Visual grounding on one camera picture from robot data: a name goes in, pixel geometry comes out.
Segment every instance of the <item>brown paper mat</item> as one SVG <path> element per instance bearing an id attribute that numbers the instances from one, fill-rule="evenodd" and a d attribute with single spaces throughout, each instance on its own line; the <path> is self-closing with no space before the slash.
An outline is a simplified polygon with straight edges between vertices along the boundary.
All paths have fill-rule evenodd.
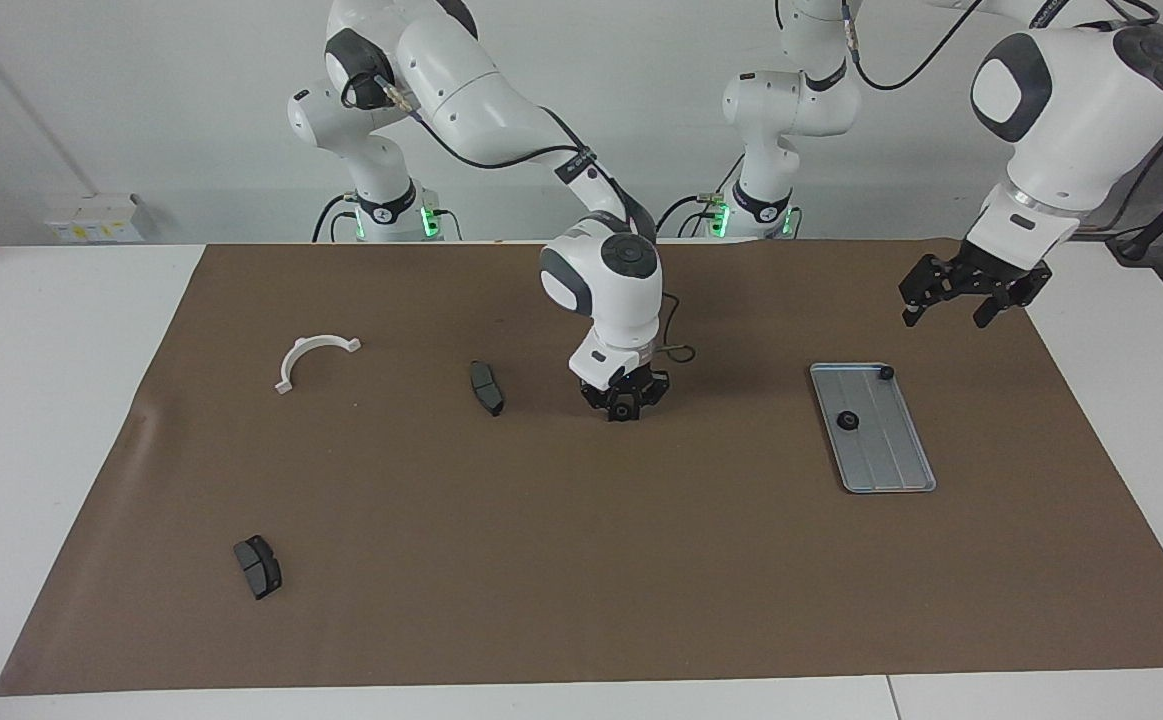
<path id="1" fill-rule="evenodd" d="M 1028 316 L 901 323 L 951 249 L 665 247 L 700 357 L 608 425 L 535 247 L 212 247 L 0 693 L 1163 666 L 1163 551 Z M 363 348 L 277 395 L 320 333 Z M 896 365 L 936 493 L 842 491 L 818 361 Z"/>

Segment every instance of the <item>white wall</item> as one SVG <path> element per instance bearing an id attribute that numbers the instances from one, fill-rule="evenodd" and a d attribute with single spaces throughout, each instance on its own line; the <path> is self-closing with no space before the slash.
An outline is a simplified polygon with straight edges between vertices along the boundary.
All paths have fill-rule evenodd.
<path id="1" fill-rule="evenodd" d="M 284 114 L 322 72 L 328 5 L 0 0 L 0 242 L 50 242 L 42 197 L 87 187 L 140 193 L 165 242 L 307 238 L 322 201 L 348 186 L 338 161 L 301 145 Z M 514 85 L 568 117 L 654 213 L 713 190 L 740 154 L 719 109 L 728 77 L 786 67 L 765 0 L 468 5 Z M 865 62 L 882 79 L 914 67 L 957 17 L 918 0 L 866 10 Z M 969 83 L 1015 29 L 976 17 L 913 86 L 869 94 L 850 136 L 802 141 L 805 236 L 964 231 L 1009 156 L 971 117 Z M 541 167 L 480 173 L 415 127 L 385 135 L 468 238 L 552 237 L 580 208 Z M 1163 181 L 1147 184 L 1163 197 Z"/>

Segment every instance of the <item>cable connector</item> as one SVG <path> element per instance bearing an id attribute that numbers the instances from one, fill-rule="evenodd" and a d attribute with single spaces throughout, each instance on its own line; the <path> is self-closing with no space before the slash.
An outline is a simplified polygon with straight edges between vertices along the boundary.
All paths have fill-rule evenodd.
<path id="1" fill-rule="evenodd" d="M 407 97 L 404 97 L 402 92 L 399 92 L 399 88 L 394 87 L 394 85 L 392 85 L 392 83 L 390 83 L 388 79 L 385 79 L 383 76 L 377 76 L 372 79 L 376 80 L 376 85 L 381 86 L 381 90 L 385 91 L 385 97 L 388 97 L 390 101 L 394 102 L 395 108 L 398 108 L 399 111 L 404 111 L 404 113 L 408 114 L 411 114 L 415 109 L 413 108 L 412 104 L 408 102 Z"/>
<path id="2" fill-rule="evenodd" d="M 852 19 L 852 9 L 843 0 L 843 37 L 847 37 L 847 51 L 852 55 L 852 59 L 861 59 L 859 38 L 856 36 L 856 20 Z"/>

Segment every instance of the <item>black device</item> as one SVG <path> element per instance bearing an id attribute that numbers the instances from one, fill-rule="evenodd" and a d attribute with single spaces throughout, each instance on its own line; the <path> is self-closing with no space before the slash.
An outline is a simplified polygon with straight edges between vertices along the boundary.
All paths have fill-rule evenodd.
<path id="1" fill-rule="evenodd" d="M 251 536 L 235 544 L 234 557 L 240 562 L 243 577 L 248 579 L 248 589 L 251 589 L 252 597 L 257 600 L 283 587 L 279 561 L 274 558 L 274 551 L 270 550 L 270 543 L 262 536 Z"/>
<path id="2" fill-rule="evenodd" d="M 493 375 L 493 366 L 476 359 L 470 364 L 470 387 L 475 391 L 476 400 L 493 418 L 499 416 L 505 411 L 505 394 L 497 384 Z"/>

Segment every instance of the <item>black rubber grommet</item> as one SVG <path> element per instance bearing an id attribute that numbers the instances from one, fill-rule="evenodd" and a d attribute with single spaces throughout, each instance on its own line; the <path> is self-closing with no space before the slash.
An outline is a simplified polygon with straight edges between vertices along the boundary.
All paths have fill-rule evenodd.
<path id="1" fill-rule="evenodd" d="M 839 414 L 839 420 L 836 420 L 836 423 L 839 425 L 839 427 L 849 432 L 852 432 L 856 428 L 861 428 L 859 416 L 857 416 L 856 413 L 852 413 L 850 409 L 843 409 L 842 413 Z"/>

